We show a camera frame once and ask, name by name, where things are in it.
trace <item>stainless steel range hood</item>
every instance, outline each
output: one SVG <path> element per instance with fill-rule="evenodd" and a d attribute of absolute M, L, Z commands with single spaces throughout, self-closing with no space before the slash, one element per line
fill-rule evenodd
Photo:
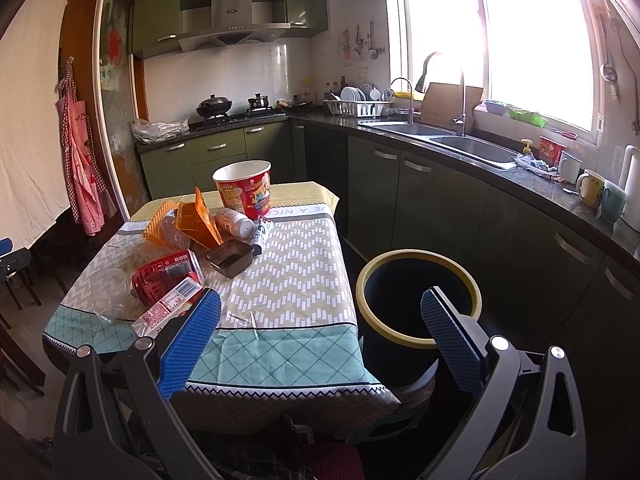
<path fill-rule="evenodd" d="M 289 23 L 254 23 L 272 18 L 273 13 L 254 12 L 252 0 L 211 0 L 211 29 L 178 38 L 183 52 L 243 43 L 277 40 Z"/>

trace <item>chrome faucet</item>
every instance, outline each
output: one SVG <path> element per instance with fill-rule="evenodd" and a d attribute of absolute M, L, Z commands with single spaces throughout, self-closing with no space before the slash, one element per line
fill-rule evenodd
<path fill-rule="evenodd" d="M 411 81 L 405 77 L 396 77 L 391 82 L 391 85 L 398 81 L 398 79 L 403 79 L 409 83 L 409 116 L 407 117 L 407 123 L 414 124 L 414 86 L 411 84 Z"/>
<path fill-rule="evenodd" d="M 427 65 L 429 64 L 432 57 L 442 56 L 446 54 L 446 52 L 432 52 L 427 56 L 427 59 L 424 60 L 424 65 L 422 66 L 422 75 L 418 82 L 415 85 L 415 90 L 417 92 L 424 93 L 424 79 L 427 75 Z M 462 70 L 462 64 L 460 64 L 460 116 L 452 119 L 453 123 L 458 127 L 458 134 L 460 136 L 465 136 L 465 127 L 466 127 L 466 85 L 465 85 L 465 72 Z"/>

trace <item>barcode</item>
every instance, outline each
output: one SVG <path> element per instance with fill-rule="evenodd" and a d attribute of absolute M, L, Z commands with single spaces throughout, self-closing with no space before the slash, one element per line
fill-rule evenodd
<path fill-rule="evenodd" d="M 200 288 L 200 285 L 194 282 L 193 280 L 189 280 L 188 282 L 183 282 L 177 287 L 175 287 L 175 291 L 180 294 L 184 298 L 190 297 L 196 290 Z"/>
<path fill-rule="evenodd" d="M 165 267 L 164 270 L 170 278 L 179 278 L 180 276 L 186 276 L 193 269 L 191 269 L 191 263 L 179 262 L 177 264 L 171 264 L 170 266 Z"/>

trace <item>tablecloth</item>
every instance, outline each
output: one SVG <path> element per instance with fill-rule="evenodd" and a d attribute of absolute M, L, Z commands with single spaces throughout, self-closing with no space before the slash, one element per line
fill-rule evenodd
<path fill-rule="evenodd" d="M 193 200 L 193 195 L 173 200 Z M 217 192 L 207 206 L 222 208 Z M 289 413 L 297 422 L 345 436 L 399 406 L 362 363 L 356 316 L 333 212 L 337 197 L 318 184 L 271 186 L 267 246 L 229 280 L 196 255 L 206 285 L 222 300 L 220 324 L 186 384 L 171 402 L 187 428 L 252 433 Z M 103 268 L 133 272 L 145 260 L 136 249 L 142 229 L 163 200 L 146 204 L 100 250 L 44 330 L 44 341 L 70 356 L 82 344 L 98 352 L 128 348 L 129 320 L 103 324 L 93 313 L 91 276 Z"/>

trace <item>sink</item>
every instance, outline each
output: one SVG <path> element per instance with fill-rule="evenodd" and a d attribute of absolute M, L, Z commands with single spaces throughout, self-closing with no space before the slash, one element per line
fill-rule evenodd
<path fill-rule="evenodd" d="M 486 140 L 469 136 L 457 136 L 446 130 L 427 126 L 426 124 L 408 124 L 401 122 L 373 122 L 361 121 L 360 124 L 369 128 L 376 128 L 386 132 L 417 137 L 420 140 L 434 144 L 446 150 L 469 156 L 499 170 L 512 170 L 516 167 L 513 157 L 518 153 L 498 146 Z"/>

